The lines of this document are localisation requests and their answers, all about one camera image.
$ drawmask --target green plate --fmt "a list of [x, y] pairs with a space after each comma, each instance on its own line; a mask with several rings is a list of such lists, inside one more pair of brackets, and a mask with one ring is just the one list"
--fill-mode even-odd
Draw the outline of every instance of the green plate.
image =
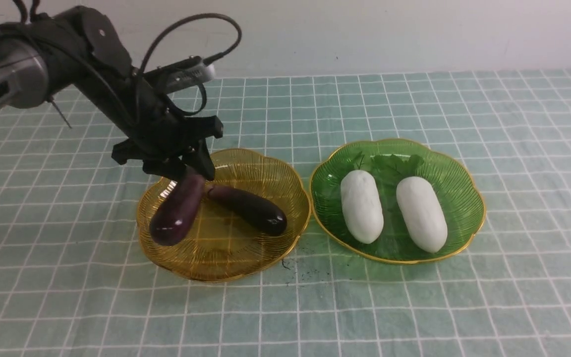
[[[383, 232], [372, 244], [358, 242], [347, 230], [341, 206], [341, 180], [351, 170], [368, 171], [383, 206]], [[418, 248], [406, 230], [395, 188], [401, 179], [419, 176], [431, 183], [444, 211], [449, 234], [437, 253]], [[310, 179], [313, 213], [340, 244], [367, 258], [392, 264], [417, 264], [463, 251], [482, 228], [486, 206], [462, 164], [411, 140], [390, 138], [343, 145], [318, 165]]]

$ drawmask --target eggplant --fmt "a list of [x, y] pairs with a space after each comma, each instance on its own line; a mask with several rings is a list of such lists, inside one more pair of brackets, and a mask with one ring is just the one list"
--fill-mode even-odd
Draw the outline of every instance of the eggplant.
[[267, 235], [277, 237], [286, 231], [286, 214], [270, 200], [223, 185], [207, 186], [206, 196]]
[[197, 217], [205, 183], [203, 176], [187, 171], [183, 180], [173, 187], [149, 223], [154, 242], [173, 246], [186, 237]]

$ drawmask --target white cucumber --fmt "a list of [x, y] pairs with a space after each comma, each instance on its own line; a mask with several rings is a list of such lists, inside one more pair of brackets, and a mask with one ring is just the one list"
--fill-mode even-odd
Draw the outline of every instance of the white cucumber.
[[429, 253], [442, 249], [449, 230], [429, 181], [416, 176], [404, 178], [398, 183], [396, 198], [413, 242]]
[[383, 232], [383, 206], [376, 180], [363, 170], [349, 172], [341, 181], [341, 204], [345, 224], [359, 242], [370, 244]]

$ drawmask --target white wall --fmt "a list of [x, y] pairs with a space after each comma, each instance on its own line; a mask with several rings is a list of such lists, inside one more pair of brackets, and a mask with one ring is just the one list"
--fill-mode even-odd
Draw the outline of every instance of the white wall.
[[[48, 13], [81, 3], [107, 14], [136, 64], [174, 21], [228, 14], [244, 37], [218, 63], [224, 76], [571, 67], [571, 0], [43, 2]], [[0, 21], [17, 18], [12, 2], [0, 0]], [[150, 68], [219, 52], [233, 40], [224, 22], [195, 22], [161, 43]]]

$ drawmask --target grid pattern tablecloth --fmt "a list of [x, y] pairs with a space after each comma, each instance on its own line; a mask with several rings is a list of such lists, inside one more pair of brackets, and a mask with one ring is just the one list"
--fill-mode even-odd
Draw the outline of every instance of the grid pattern tablecloth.
[[[315, 222], [282, 264], [225, 285], [141, 253], [155, 177], [78, 91], [0, 112], [0, 357], [571, 357], [571, 70], [224, 79], [214, 150], [311, 171], [345, 142], [403, 137], [457, 158], [489, 213], [469, 249], [379, 264]], [[197, 107], [196, 90], [174, 95]]]

